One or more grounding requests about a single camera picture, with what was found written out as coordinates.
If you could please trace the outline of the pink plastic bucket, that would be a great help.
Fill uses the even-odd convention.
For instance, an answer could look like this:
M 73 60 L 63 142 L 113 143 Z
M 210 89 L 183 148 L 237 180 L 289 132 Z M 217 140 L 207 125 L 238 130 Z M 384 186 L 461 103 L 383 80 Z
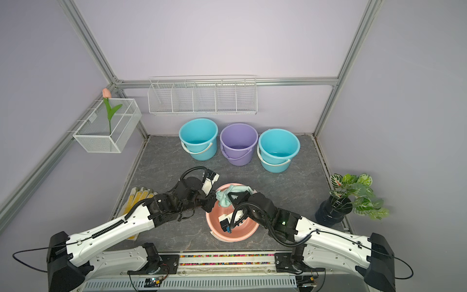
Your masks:
M 214 208 L 210 213 L 206 213 L 206 221 L 210 228 L 210 233 L 222 242 L 240 242 L 252 236 L 258 229 L 259 224 L 250 218 L 243 220 L 231 232 L 224 231 L 221 227 L 221 221 L 231 220 L 234 212 L 233 205 L 223 207 L 219 201 L 215 202 Z

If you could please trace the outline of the mint green cloth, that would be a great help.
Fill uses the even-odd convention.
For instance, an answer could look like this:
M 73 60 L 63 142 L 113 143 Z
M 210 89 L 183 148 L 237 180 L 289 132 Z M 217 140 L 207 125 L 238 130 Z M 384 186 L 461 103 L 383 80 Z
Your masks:
M 230 206 L 237 206 L 245 202 L 251 195 L 257 191 L 249 186 L 242 184 L 226 184 L 221 186 L 215 193 L 216 206 L 228 208 Z

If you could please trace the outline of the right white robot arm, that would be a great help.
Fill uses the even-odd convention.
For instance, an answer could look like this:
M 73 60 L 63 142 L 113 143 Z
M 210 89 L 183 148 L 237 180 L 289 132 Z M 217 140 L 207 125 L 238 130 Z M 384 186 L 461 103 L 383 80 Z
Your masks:
M 277 243 L 295 248 L 297 261 L 310 268 L 327 265 L 361 276 L 370 287 L 394 292 L 395 254 L 386 238 L 373 233 L 370 237 L 336 231 L 297 213 L 277 208 L 262 193 L 228 192 L 234 212 L 241 219 L 252 219 L 268 230 Z

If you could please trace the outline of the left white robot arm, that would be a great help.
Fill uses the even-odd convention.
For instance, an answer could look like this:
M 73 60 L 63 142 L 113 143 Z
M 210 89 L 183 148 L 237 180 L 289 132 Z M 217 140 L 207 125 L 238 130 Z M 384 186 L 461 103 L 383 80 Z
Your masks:
M 47 249 L 47 277 L 51 292 L 70 292 L 108 266 L 96 256 L 125 239 L 170 221 L 182 221 L 183 213 L 202 208 L 210 212 L 215 204 L 213 174 L 202 180 L 181 178 L 166 193 L 136 203 L 128 213 L 96 228 L 68 235 L 53 235 Z

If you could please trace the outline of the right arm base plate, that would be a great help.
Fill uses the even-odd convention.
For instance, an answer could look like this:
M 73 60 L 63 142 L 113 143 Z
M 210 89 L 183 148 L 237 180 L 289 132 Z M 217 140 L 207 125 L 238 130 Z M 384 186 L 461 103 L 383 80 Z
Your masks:
M 324 272 L 325 268 L 313 268 L 305 264 L 304 257 L 292 252 L 274 254 L 274 263 L 278 273 L 302 274 L 305 272 Z

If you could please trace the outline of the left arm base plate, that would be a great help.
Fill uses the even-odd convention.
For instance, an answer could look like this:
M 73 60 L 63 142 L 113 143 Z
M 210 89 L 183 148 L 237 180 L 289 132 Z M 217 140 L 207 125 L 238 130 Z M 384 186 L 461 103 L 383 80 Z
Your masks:
M 178 254 L 163 254 L 159 259 L 148 260 L 139 270 L 129 270 L 128 275 L 176 274 L 180 256 Z

